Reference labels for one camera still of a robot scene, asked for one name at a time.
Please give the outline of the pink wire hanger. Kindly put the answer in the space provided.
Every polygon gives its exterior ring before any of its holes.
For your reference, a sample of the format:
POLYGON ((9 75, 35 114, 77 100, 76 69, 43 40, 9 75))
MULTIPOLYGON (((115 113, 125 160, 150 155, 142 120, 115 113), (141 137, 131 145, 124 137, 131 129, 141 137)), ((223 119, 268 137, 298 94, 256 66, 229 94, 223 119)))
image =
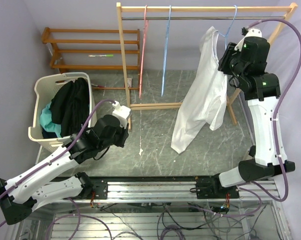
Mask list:
POLYGON ((143 71, 144 71, 144 59, 145 59, 145 48, 146 48, 146 41, 147 41, 147 33, 148 33, 148 26, 149 21, 147 20, 147 8, 148 6, 145 5, 144 7, 144 26, 143 26, 143 42, 142 42, 142 52, 141 52, 141 62, 140 62, 140 78, 139 78, 139 98, 142 98, 142 91, 143 91, 143 71))

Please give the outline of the black t shirt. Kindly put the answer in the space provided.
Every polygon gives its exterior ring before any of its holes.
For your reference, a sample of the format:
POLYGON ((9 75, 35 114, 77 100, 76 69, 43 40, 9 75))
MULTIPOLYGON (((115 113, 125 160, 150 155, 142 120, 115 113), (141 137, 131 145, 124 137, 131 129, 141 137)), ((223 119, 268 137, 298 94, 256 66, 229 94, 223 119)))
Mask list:
POLYGON ((78 133, 90 114, 90 93, 87 81, 79 77, 63 85, 50 104, 51 119, 60 125, 60 136, 78 133))

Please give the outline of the white t shirt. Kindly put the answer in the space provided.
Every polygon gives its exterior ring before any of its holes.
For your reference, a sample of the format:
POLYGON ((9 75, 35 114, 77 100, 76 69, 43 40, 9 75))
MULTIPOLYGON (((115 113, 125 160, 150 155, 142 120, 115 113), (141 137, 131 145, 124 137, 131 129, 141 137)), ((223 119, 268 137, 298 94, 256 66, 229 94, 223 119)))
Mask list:
POLYGON ((171 148, 178 154, 186 150, 205 124, 217 130, 227 106, 227 76, 218 70, 219 31, 213 26, 203 35, 200 59, 193 80, 176 117, 171 148))

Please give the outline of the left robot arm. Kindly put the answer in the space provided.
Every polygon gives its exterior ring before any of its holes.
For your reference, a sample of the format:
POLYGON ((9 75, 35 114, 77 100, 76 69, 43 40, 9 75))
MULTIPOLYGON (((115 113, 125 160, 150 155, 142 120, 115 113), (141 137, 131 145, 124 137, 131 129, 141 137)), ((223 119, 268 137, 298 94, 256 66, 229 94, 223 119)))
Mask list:
POLYGON ((93 185, 84 172, 61 182, 51 181, 86 160, 99 160, 111 146, 124 147, 128 128, 128 117, 106 114, 93 127, 71 135, 56 151, 29 170, 8 180, 0 178, 0 209, 5 224, 17 224, 56 200, 88 198, 93 185))

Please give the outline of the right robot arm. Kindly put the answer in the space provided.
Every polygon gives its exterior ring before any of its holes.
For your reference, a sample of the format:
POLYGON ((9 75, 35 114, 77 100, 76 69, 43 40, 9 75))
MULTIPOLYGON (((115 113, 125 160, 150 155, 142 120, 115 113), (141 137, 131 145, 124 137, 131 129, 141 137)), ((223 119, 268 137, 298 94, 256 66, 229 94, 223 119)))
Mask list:
POLYGON ((280 121, 275 117, 281 96, 280 82, 274 73, 265 71, 270 50, 268 41, 259 36, 244 37, 238 44, 229 43, 218 70, 238 80, 249 107, 255 136, 255 154, 250 160, 218 175, 211 192, 222 198, 229 187, 239 186, 295 171, 287 159, 281 140, 280 121))

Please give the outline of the teal t shirt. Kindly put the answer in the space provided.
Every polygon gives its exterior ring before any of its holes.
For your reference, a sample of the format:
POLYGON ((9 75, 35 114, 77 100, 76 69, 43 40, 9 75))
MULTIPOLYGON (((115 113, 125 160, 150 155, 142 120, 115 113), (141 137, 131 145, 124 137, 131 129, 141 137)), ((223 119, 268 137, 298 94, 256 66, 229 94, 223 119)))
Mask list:
POLYGON ((41 111, 39 117, 39 123, 42 129, 45 129, 47 132, 55 132, 57 138, 61 138, 61 125, 53 123, 52 112, 50 110, 51 103, 48 103, 45 108, 41 111))

